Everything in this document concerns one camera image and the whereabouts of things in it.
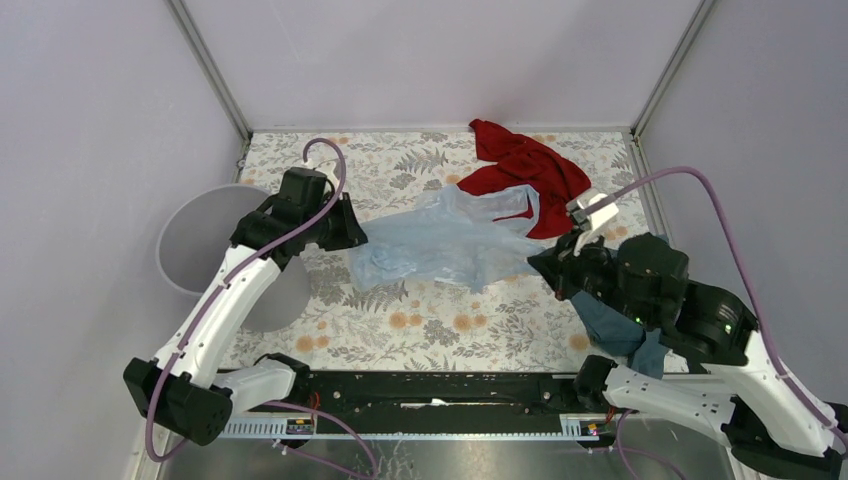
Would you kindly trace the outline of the grey plastic trash bin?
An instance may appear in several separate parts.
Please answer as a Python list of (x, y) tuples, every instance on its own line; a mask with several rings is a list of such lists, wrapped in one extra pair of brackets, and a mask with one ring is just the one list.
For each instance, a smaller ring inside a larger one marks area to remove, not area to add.
[[(238, 221), (269, 196), (260, 187), (228, 184), (185, 203), (157, 240), (156, 262), (163, 278), (181, 293), (200, 298), (223, 261)], [(305, 312), (310, 297), (306, 266), (300, 257), (294, 258), (264, 291), (242, 328), (255, 333), (287, 328)]]

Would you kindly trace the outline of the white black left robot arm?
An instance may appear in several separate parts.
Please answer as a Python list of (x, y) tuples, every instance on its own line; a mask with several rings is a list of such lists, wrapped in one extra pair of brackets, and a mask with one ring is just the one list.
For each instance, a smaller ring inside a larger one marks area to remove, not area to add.
[(283, 354), (228, 373), (225, 351), (264, 292), (307, 246), (345, 250), (366, 243), (342, 179), (305, 167), (284, 173), (279, 191), (242, 217), (205, 293), (151, 359), (133, 358), (123, 381), (147, 429), (163, 427), (205, 446), (232, 415), (276, 401), (309, 401), (308, 367)]

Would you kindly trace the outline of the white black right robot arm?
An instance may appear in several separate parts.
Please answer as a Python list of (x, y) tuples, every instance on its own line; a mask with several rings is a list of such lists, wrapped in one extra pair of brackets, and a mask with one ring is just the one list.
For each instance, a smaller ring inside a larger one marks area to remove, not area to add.
[(733, 293), (690, 279), (688, 256), (642, 234), (617, 250), (602, 240), (579, 246), (576, 233), (528, 260), (556, 298), (585, 293), (673, 353), (721, 378), (725, 395), (666, 385), (612, 360), (589, 356), (573, 383), (583, 410), (637, 410), (697, 431), (749, 468), (777, 479), (836, 479), (844, 464), (836, 437), (847, 408), (821, 402), (818, 421), (788, 386), (784, 364), (768, 356), (756, 316)]

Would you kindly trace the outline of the light blue plastic trash bag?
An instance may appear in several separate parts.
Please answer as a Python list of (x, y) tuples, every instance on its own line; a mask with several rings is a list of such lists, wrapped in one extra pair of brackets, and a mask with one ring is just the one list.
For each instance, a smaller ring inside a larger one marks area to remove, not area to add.
[(474, 196), (456, 186), (424, 193), (408, 212), (362, 224), (366, 244), (349, 251), (360, 290), (398, 281), (437, 281), (473, 292), (530, 273), (527, 258), (544, 250), (529, 238), (540, 199), (529, 185)]

